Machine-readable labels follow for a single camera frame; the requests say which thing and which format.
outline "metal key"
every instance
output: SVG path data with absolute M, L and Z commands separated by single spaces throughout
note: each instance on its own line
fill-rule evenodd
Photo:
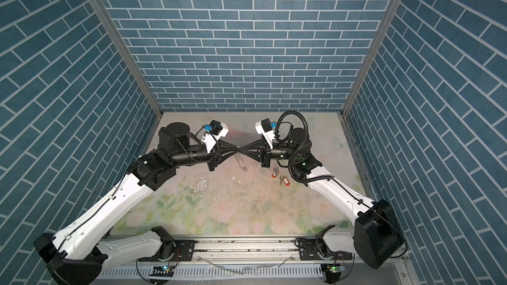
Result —
M 290 185 L 290 182 L 288 181 L 287 176 L 280 176 L 280 186 L 282 186 L 282 183 L 284 183 L 286 186 Z
M 278 170 L 278 168 L 273 168 L 273 174 L 271 174 L 271 177 L 272 178 L 276 178 L 276 176 L 278 176 L 278 173 L 280 173 L 280 171 Z

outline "robotic arm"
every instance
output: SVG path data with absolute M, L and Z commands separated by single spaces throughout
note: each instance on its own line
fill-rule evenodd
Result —
M 60 285 L 87 285 L 101 271 L 144 257 L 164 261 L 174 255 L 174 238 L 162 227 L 118 241 L 100 241 L 131 207 L 176 175 L 180 166 L 207 163 L 210 171 L 235 152 L 220 140 L 229 131 L 213 120 L 203 126 L 203 141 L 187 124 L 174 122 L 159 131 L 157 149 L 141 156 L 111 191 L 82 216 L 55 234 L 43 233 L 34 241 L 47 269 Z M 196 145 L 190 145 L 193 139 Z
M 303 128 L 294 129 L 291 125 L 288 135 L 280 139 L 279 126 L 289 114 L 300 118 Z M 228 132 L 223 123 L 213 120 L 202 129 L 205 133 L 200 141 L 190 133 L 187 124 L 174 122 L 161 128 L 158 148 L 131 164 L 125 176 L 101 200 L 70 225 L 55 234 L 43 233 L 34 241 L 35 249 L 58 284 L 88 285 L 101 272 L 139 258 L 170 260 L 175 255 L 174 238 L 162 227 L 121 240 L 100 239 L 131 207 L 172 178 L 177 168 L 207 163 L 211 172 L 236 153 L 249 156 L 265 168 L 270 167 L 271 159 L 281 167 L 285 166 L 279 160 L 287 160 L 286 168 L 295 181 L 320 192 L 355 222 L 353 247 L 350 235 L 338 227 L 329 226 L 317 235 L 321 256 L 348 251 L 378 268 L 405 242 L 389 203 L 374 202 L 353 191 L 310 153 L 308 125 L 299 112 L 287 111 L 278 122 L 271 123 L 269 119 L 258 122 L 256 130 L 262 134 L 261 139 L 242 147 L 220 139 Z M 190 139 L 197 144 L 190 145 Z
M 281 139 L 278 130 L 287 115 L 297 116 L 303 128 L 293 128 L 291 124 L 288 135 Z M 339 250 L 357 253 L 365 263 L 377 269 L 399 247 L 406 245 L 394 209 L 387 201 L 376 202 L 357 193 L 311 154 L 308 124 L 301 113 L 286 111 L 273 123 L 269 119 L 262 120 L 257 122 L 256 130 L 262 134 L 261 140 L 241 147 L 241 154 L 250 156 L 266 168 L 270 167 L 271 159 L 277 160 L 280 167 L 288 168 L 293 180 L 318 191 L 354 222 L 354 236 L 335 226 L 320 232 L 316 236 L 320 256 L 332 257 Z M 288 160 L 288 165 L 283 166 L 279 160 Z

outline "red keychain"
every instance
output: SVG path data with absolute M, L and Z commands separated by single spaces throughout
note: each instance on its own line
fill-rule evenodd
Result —
M 286 186 L 289 186 L 290 185 L 290 182 L 288 181 L 288 178 L 287 176 L 280 176 L 280 186 L 282 185 L 282 182 L 286 185 Z

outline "blue brick wall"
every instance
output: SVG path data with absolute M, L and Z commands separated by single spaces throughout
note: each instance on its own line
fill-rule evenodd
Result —
M 103 0 L 165 111 L 338 111 L 388 1 Z
M 421 283 L 506 284 L 507 0 L 402 0 L 350 112 Z
M 155 115 L 86 0 L 0 0 L 0 284 L 48 283 L 32 242 L 106 193 Z

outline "floral tablecloth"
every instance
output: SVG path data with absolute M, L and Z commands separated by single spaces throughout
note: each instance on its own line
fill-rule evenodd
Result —
M 306 113 L 312 153 L 324 166 L 354 190 L 364 193 L 348 150 L 337 114 Z M 273 113 L 165 113 L 161 126 L 180 121 L 195 132 L 212 119 L 229 128 L 225 141 L 238 145 L 260 136 L 255 122 Z M 297 119 L 287 118 L 300 126 Z M 149 150 L 156 147 L 156 135 Z M 293 181 L 286 168 L 280 175 L 290 185 L 272 178 L 273 167 L 261 168 L 246 156 L 236 154 L 209 172 L 206 164 L 182 167 L 152 195 L 134 206 L 120 219 L 111 235 L 140 234 L 155 226 L 173 235 L 315 234 L 329 224 L 352 228 L 345 215 L 320 193 Z

